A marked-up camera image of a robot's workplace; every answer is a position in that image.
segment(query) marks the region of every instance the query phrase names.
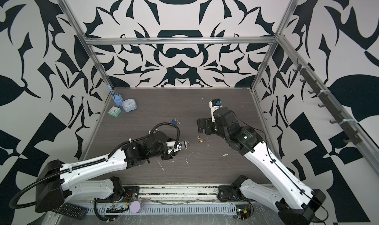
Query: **clock face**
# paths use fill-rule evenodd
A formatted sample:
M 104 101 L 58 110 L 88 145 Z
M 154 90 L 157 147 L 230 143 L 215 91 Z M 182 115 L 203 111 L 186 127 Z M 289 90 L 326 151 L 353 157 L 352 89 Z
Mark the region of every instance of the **clock face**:
M 133 99 L 128 99 L 128 100 L 125 100 L 122 103 L 122 106 L 125 107 L 125 108 L 128 108 L 128 107 L 131 107 L 131 106 L 133 106 L 135 104 L 136 104 L 136 102 Z

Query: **padlock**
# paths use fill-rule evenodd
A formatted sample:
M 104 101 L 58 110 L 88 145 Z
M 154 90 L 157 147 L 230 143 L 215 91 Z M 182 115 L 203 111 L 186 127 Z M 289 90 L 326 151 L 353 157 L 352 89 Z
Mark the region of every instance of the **padlock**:
M 171 118 L 171 124 L 180 124 L 179 121 L 176 118 Z

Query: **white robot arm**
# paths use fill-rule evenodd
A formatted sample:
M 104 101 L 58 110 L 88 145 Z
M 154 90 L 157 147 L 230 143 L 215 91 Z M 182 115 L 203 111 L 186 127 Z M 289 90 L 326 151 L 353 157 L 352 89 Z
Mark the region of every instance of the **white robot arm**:
M 252 127 L 239 125 L 234 112 L 222 107 L 220 99 L 214 99 L 209 104 L 212 118 L 197 120 L 199 133 L 217 134 L 224 138 L 231 148 L 257 166 L 277 188 L 269 189 L 241 175 L 232 184 L 236 190 L 232 199 L 242 194 L 244 199 L 258 201 L 276 211 L 286 225 L 310 224 L 325 195 L 297 179 Z
M 177 130 L 176 140 L 163 132 L 156 131 L 159 126 L 169 125 Z M 111 153 L 76 163 L 49 162 L 38 176 L 36 182 L 22 189 L 9 202 L 13 209 L 35 205 L 37 213 L 59 208 L 64 202 L 98 198 L 117 201 L 122 198 L 124 188 L 117 177 L 102 181 L 89 181 L 96 176 L 128 169 L 150 163 L 149 158 L 161 156 L 169 160 L 178 151 L 189 146 L 187 141 L 179 141 L 179 128 L 168 122 L 159 123 L 149 134 L 138 139 L 119 144 Z M 36 201 L 17 204 L 21 196 L 36 187 Z

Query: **patterned backdrop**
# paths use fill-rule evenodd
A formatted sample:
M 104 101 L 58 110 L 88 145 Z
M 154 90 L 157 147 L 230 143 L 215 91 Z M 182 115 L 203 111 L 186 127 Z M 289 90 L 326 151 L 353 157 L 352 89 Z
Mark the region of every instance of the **patterned backdrop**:
M 108 90 L 56 0 L 0 0 L 0 44 L 0 223 L 26 224 L 42 214 L 9 200 L 48 162 L 79 160 Z
M 285 37 L 345 109 L 379 142 L 379 3 L 300 0 Z M 322 189 L 327 224 L 377 224 L 379 178 L 348 140 L 281 47 L 257 88 L 282 162 L 305 184 Z M 325 211 L 318 211 L 320 219 Z
M 250 86 L 268 44 L 101 45 L 117 87 Z
M 68 0 L 87 37 L 273 36 L 289 0 Z M 250 86 L 266 44 L 105 45 L 116 87 Z

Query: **dark wood surface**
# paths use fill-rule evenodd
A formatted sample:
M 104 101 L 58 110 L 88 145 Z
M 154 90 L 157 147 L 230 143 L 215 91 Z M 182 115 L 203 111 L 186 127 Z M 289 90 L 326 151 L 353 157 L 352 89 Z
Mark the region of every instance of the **dark wood surface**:
M 129 138 L 144 136 L 156 124 L 170 122 L 173 117 L 180 122 L 180 139 L 189 141 L 191 145 L 179 151 L 172 160 L 151 158 L 150 164 L 105 174 L 97 180 L 118 176 L 123 184 L 203 184 L 231 183 L 239 175 L 245 175 L 257 183 L 269 183 L 254 164 L 231 149 L 224 139 L 197 131 L 196 120 L 211 117 L 209 101 L 215 98 L 220 98 L 223 106 L 233 110 L 250 126 L 262 129 L 249 90 L 117 88 L 116 93 L 121 94 L 124 100 L 135 99 L 137 109 L 128 113 L 122 110 L 116 118 L 106 113 L 87 159 L 109 153 Z M 107 111 L 112 106 L 115 104 L 111 100 Z M 176 137 L 172 127 L 163 126 L 159 130 L 169 137 Z

